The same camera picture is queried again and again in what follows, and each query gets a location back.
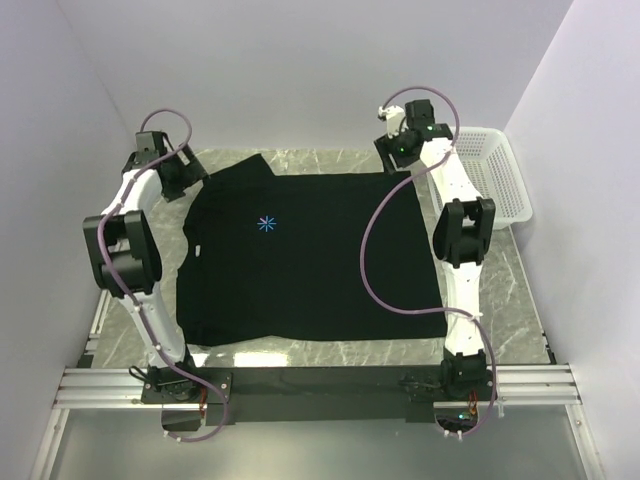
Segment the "white plastic mesh basket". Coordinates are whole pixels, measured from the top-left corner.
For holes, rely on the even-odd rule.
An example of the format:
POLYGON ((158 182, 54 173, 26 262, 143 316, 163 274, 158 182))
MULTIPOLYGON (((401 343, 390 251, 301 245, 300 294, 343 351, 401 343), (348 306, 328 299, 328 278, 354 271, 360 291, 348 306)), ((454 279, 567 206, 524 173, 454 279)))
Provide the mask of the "white plastic mesh basket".
POLYGON ((455 153, 428 173, 428 183, 437 214, 445 203, 471 191, 494 202, 495 230, 524 223, 533 214, 515 155, 498 129, 461 127, 455 153))

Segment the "black t-shirt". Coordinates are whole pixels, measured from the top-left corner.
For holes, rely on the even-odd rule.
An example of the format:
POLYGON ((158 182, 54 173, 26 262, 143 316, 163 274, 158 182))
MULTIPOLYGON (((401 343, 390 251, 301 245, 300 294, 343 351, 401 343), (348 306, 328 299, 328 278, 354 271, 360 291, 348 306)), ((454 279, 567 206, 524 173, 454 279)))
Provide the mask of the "black t-shirt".
POLYGON ((276 175, 260 155, 209 177, 183 232, 188 343, 429 339, 447 326, 404 172, 276 175))

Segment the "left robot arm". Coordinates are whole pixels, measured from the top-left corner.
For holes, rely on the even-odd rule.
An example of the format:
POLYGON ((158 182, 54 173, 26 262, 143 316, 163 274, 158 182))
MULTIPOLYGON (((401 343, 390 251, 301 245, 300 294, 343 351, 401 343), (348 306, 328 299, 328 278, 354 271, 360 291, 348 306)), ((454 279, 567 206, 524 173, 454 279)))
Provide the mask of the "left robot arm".
POLYGON ((132 367, 130 374, 179 402, 193 399, 203 382, 184 335, 171 325, 159 285, 161 256, 147 216, 159 199, 178 200, 206 178, 186 143, 175 150, 166 133, 140 131, 116 197, 101 214, 83 221, 94 279, 124 306, 145 345, 148 370, 132 367))

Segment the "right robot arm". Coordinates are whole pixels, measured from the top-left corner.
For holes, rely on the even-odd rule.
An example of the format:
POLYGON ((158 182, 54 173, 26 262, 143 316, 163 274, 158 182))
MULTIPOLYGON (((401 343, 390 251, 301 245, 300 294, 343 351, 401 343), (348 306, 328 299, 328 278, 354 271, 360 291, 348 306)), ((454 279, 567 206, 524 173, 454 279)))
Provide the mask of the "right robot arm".
POLYGON ((432 249, 446 282, 447 333, 436 387, 452 399, 468 397, 490 380, 479 326, 479 283, 489 250, 496 206, 470 180, 456 149, 459 130, 435 120, 427 99, 383 105, 386 133, 374 145, 387 172, 421 162, 442 201, 432 249))

